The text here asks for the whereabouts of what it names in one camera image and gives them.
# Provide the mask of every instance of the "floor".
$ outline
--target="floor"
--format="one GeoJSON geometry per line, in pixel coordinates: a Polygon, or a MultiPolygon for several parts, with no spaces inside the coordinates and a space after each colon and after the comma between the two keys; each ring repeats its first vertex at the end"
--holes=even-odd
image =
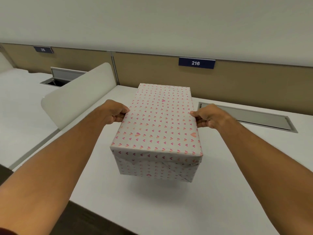
{"type": "MultiPolygon", "coordinates": [[[[13,172],[0,165],[0,184],[13,172]]],[[[50,235],[136,235],[70,201],[50,235]]]]}

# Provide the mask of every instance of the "gift box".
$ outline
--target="gift box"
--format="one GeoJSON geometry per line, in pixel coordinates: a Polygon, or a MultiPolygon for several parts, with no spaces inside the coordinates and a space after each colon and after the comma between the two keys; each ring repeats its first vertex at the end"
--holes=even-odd
{"type": "Polygon", "coordinates": [[[125,175],[192,182],[202,150],[189,87],[143,84],[110,146],[125,175]]]}

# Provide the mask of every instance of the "white desktop surface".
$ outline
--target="white desktop surface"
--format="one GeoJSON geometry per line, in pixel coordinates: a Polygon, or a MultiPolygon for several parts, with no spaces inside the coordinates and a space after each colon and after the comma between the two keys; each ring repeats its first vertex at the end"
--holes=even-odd
{"type": "MultiPolygon", "coordinates": [[[[49,142],[107,99],[129,106],[136,90],[116,86],[49,142]]],[[[199,98],[193,98],[195,108],[199,101],[289,116],[299,133],[244,126],[313,170],[313,116],[199,98]]],[[[120,175],[109,149],[118,128],[104,127],[71,201],[140,235],[278,234],[216,130],[199,129],[204,156],[187,183],[120,175]]]]}
{"type": "Polygon", "coordinates": [[[41,99],[56,89],[40,84],[46,73],[11,69],[0,74],[0,164],[10,167],[57,127],[43,111],[41,99]]]}

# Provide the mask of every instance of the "number plate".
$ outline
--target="number plate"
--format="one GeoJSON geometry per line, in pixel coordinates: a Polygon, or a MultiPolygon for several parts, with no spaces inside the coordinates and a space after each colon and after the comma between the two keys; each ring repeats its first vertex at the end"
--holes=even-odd
{"type": "Polygon", "coordinates": [[[215,60],[179,58],[179,66],[214,69],[215,60]]]}
{"type": "Polygon", "coordinates": [[[47,53],[47,54],[52,54],[53,53],[51,47],[34,46],[34,48],[39,53],[47,53]]]}

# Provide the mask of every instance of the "hand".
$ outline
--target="hand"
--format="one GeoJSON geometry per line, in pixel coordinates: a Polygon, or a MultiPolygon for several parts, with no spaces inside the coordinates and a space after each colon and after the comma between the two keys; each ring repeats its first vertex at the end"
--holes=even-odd
{"type": "Polygon", "coordinates": [[[125,114],[129,111],[127,106],[113,100],[106,100],[100,108],[107,114],[107,124],[122,122],[125,114]]]}
{"type": "Polygon", "coordinates": [[[215,104],[210,104],[198,111],[190,111],[190,114],[196,118],[198,128],[210,127],[217,129],[226,119],[232,118],[230,114],[218,108],[215,104]]]}

